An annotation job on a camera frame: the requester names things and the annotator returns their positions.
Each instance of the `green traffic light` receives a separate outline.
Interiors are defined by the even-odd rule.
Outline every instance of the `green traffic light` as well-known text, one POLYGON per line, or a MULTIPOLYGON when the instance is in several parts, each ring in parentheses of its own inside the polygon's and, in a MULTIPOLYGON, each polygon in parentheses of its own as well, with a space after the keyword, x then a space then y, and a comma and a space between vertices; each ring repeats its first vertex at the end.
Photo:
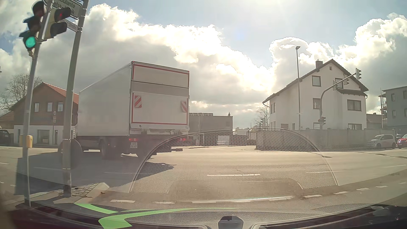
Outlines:
POLYGON ((27 38, 25 45, 27 48, 32 48, 35 46, 36 43, 37 42, 35 41, 35 37, 29 37, 27 38))

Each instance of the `traffic light pole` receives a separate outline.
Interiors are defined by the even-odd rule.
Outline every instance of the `traffic light pole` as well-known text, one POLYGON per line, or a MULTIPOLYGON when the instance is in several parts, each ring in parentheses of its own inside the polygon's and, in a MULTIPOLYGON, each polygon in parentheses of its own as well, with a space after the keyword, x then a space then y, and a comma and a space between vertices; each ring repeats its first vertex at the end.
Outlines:
MULTIPOLYGON (((330 86, 329 88, 325 89, 325 90, 322 92, 321 99, 320 99, 320 105, 319 105, 319 120, 322 120, 322 97, 324 97, 325 92, 327 92, 329 89, 335 87, 336 85, 342 83, 343 81, 349 79, 351 76, 354 76, 355 74, 356 74, 356 73, 353 73, 352 75, 350 75, 350 76, 344 78, 343 80, 341 80, 341 81, 339 81, 339 82, 333 84, 332 86, 330 86)), ((320 123, 319 123, 319 129, 320 129, 320 130, 322 130, 322 126, 323 126, 323 123, 320 122, 320 123)))
POLYGON ((29 171, 29 158, 28 158, 28 148, 27 148, 27 135, 28 135, 28 127, 30 126, 30 115, 31 115, 31 103, 33 99, 33 89, 34 89, 34 76, 35 76, 35 69, 37 67, 37 59, 38 59, 38 53, 39 49, 41 47, 42 43, 42 38, 44 35, 44 30, 47 26, 48 23, 48 15, 49 11, 51 9, 51 6, 53 4, 54 0, 51 0, 50 3, 48 4, 46 8, 46 15, 43 17, 43 24, 41 26, 41 29, 39 31, 39 41, 37 42, 35 46, 35 52, 33 55, 33 59, 31 61, 31 67, 30 67, 30 76, 28 78, 28 84, 27 84, 27 95, 25 98, 25 108, 24 108, 24 122, 23 122, 23 139, 22 139, 22 144, 23 144, 23 169, 24 169, 24 184, 27 185, 27 187, 24 189, 24 203, 27 204, 28 206, 31 207, 31 200, 30 200, 30 171, 29 171))
POLYGON ((78 31, 75 34, 74 44, 72 48, 71 61, 68 72, 68 83, 66 86, 65 110, 63 119, 63 132, 62 132, 62 171, 63 171, 63 195, 65 197, 71 196, 72 180, 71 180, 71 125, 72 125, 72 103, 73 103, 73 90, 75 82, 75 71, 78 60, 79 44, 81 42, 81 35, 83 24, 85 22, 86 11, 88 8, 89 0, 83 0, 82 9, 78 21, 78 31))

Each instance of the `lamp post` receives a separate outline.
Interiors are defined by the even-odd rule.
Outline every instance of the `lamp post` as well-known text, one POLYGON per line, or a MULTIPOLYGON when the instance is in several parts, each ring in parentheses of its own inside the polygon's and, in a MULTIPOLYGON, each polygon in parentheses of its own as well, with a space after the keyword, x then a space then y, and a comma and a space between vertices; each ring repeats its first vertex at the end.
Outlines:
POLYGON ((300 69, 298 67, 298 49, 300 46, 295 47, 297 52, 297 79, 298 79, 298 130, 301 129, 301 101, 300 101, 300 69))

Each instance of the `gray wall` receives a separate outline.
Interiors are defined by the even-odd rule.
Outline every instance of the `gray wall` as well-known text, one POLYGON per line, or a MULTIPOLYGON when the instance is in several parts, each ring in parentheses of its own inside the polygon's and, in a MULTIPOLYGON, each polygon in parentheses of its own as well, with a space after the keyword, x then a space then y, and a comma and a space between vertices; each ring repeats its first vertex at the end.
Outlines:
POLYGON ((189 115, 189 133, 233 130, 233 116, 189 115))
POLYGON ((387 126, 401 134, 407 133, 407 117, 404 116, 404 109, 407 108, 407 99, 403 98, 403 91, 405 90, 407 90, 407 86, 386 91, 387 126), (393 110, 396 111, 395 118, 393 118, 393 110))

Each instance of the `tree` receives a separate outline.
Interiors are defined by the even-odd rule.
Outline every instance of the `tree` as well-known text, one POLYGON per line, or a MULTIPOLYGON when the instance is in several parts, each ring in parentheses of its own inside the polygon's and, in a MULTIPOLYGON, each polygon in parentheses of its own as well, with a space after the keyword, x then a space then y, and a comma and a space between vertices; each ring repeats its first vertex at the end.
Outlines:
MULTIPOLYGON (((27 94, 27 85, 30 75, 14 75, 7 83, 4 92, 0 94, 0 110, 10 110, 10 108, 27 94)), ((40 77, 34 78, 34 87, 42 83, 40 77)))
POLYGON ((254 120, 256 122, 256 124, 260 125, 261 124, 260 118, 264 118, 265 125, 268 126, 269 118, 270 118, 270 109, 266 106, 259 106, 259 107, 257 107, 256 113, 258 113, 258 117, 254 120))

